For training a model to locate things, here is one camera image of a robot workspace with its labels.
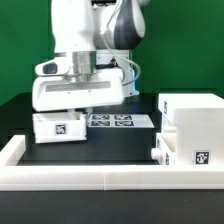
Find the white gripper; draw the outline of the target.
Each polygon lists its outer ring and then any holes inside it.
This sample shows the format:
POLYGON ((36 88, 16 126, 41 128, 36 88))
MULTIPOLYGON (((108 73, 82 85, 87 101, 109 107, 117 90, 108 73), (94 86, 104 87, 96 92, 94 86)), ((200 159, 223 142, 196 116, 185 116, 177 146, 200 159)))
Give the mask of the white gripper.
POLYGON ((121 69, 103 69, 85 81, 38 77, 33 84, 32 106, 42 112, 118 105, 124 100, 122 76, 121 69))

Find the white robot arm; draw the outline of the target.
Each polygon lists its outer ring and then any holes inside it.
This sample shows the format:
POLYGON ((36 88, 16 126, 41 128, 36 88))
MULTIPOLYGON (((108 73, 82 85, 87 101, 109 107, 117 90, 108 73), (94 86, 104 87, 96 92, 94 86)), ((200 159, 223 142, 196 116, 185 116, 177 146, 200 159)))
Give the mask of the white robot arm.
POLYGON ((150 0, 51 0, 54 58, 35 67, 38 111, 120 104, 124 72, 97 63, 97 53, 133 50, 145 35, 141 7, 150 0))

